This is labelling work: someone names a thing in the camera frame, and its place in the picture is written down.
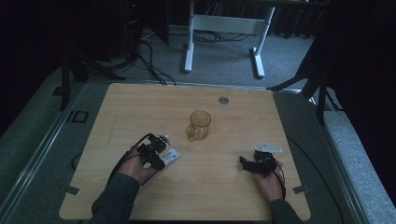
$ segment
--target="metal leg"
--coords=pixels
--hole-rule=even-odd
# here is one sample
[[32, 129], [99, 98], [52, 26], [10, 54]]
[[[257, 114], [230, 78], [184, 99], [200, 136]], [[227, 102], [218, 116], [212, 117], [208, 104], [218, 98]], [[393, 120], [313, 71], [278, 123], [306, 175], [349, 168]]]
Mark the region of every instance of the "metal leg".
[[193, 27], [194, 19], [194, 1], [190, 1], [190, 18], [189, 18], [189, 45], [187, 46], [186, 63], [184, 66], [184, 71], [187, 73], [192, 70], [192, 54], [194, 53], [194, 43], [192, 42], [192, 35], [194, 32]]
[[260, 36], [259, 44], [257, 48], [253, 48], [254, 61], [256, 63], [257, 75], [259, 77], [265, 77], [264, 68], [262, 66], [262, 56], [260, 55], [260, 53], [262, 52], [262, 46], [264, 45], [265, 37], [267, 37], [268, 29], [271, 24], [271, 19], [274, 15], [274, 11], [275, 8], [271, 7], [270, 12], [267, 15], [267, 18], [265, 18], [265, 25], [262, 28], [262, 35]]

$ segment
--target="gray carpet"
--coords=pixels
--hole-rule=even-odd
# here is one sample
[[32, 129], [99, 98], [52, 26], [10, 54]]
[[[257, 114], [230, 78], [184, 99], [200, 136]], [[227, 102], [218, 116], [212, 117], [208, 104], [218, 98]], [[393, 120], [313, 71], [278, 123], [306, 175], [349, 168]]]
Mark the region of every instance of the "gray carpet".
[[[285, 39], [282, 36], [268, 36], [262, 52], [266, 78], [258, 79], [254, 74], [254, 64], [250, 60], [249, 52], [249, 49], [257, 44], [257, 36], [249, 36], [245, 40], [235, 42], [196, 41], [192, 72], [189, 74], [183, 71], [186, 36], [172, 36], [170, 46], [166, 46], [155, 36], [145, 40], [153, 48], [153, 65], [172, 76], [178, 84], [255, 88], [274, 86], [293, 77], [312, 43], [312, 39], [301, 37]], [[140, 46], [140, 52], [149, 60], [149, 48], [146, 45]], [[135, 65], [128, 70], [122, 71], [125, 69], [123, 68], [116, 72], [120, 76], [127, 77], [125, 82], [139, 83], [149, 80], [158, 83], [149, 72], [141, 68], [144, 66], [141, 60]], [[89, 112], [87, 122], [63, 124], [46, 159], [35, 174], [30, 188], [26, 190], [8, 223], [78, 223], [77, 220], [59, 218], [58, 212], [64, 198], [64, 193], [60, 189], [68, 185], [73, 176], [74, 170], [70, 162], [84, 148], [106, 88], [113, 82], [103, 75], [94, 73], [91, 75], [89, 82], [84, 85], [72, 106], [73, 110]], [[29, 105], [0, 139], [1, 153], [6, 155], [0, 159], [2, 164], [0, 172], [5, 177], [0, 188], [2, 201], [29, 156], [39, 146], [46, 130], [56, 116], [59, 116], [60, 97], [52, 96], [53, 90], [59, 85], [60, 70], [47, 78]], [[290, 88], [301, 89], [303, 85], [304, 80]], [[315, 119], [315, 107], [308, 103], [307, 99], [288, 92], [275, 94], [275, 99], [286, 135], [298, 143], [319, 168], [343, 211], [345, 223], [354, 223], [328, 160], [327, 147], [331, 146], [324, 143], [329, 136], [323, 132], [325, 127], [318, 125]], [[314, 166], [292, 142], [290, 148], [303, 184], [311, 189], [306, 193], [306, 197], [312, 217], [306, 223], [341, 223], [335, 202]]]

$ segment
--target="white stand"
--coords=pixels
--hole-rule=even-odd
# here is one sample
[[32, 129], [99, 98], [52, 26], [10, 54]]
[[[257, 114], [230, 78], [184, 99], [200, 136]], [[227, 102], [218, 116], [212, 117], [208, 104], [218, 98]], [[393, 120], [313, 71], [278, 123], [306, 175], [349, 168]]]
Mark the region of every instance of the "white stand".
[[256, 63], [257, 75], [265, 77], [262, 66], [262, 46], [265, 37], [268, 33], [268, 28], [271, 24], [271, 19], [274, 15], [274, 7], [271, 7], [267, 18], [263, 20], [252, 20], [231, 17], [194, 15], [194, 1], [190, 1], [190, 19], [189, 19], [189, 45], [187, 46], [186, 63], [184, 70], [191, 72], [192, 68], [192, 54], [194, 51], [194, 43], [192, 42], [192, 35], [194, 30], [215, 31], [224, 33], [236, 33], [245, 35], [259, 35], [260, 40], [257, 48], [253, 48], [253, 59]]

